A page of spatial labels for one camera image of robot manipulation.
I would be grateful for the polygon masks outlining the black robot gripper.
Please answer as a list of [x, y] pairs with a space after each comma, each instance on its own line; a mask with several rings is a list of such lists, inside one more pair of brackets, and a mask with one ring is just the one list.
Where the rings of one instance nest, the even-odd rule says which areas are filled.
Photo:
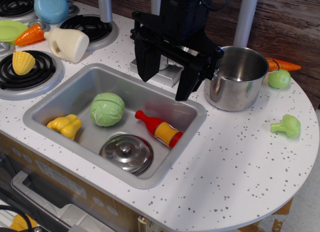
[[[130, 37], [134, 40], [138, 75], [144, 82], [155, 76], [160, 70], [161, 56], [182, 65], [176, 101], [186, 101], [196, 92], [224, 54], [205, 33], [210, 2], [161, 0], [158, 15], [139, 10], [132, 13], [134, 28]], [[194, 62], [196, 57], [182, 47], [198, 52], [200, 62]]]

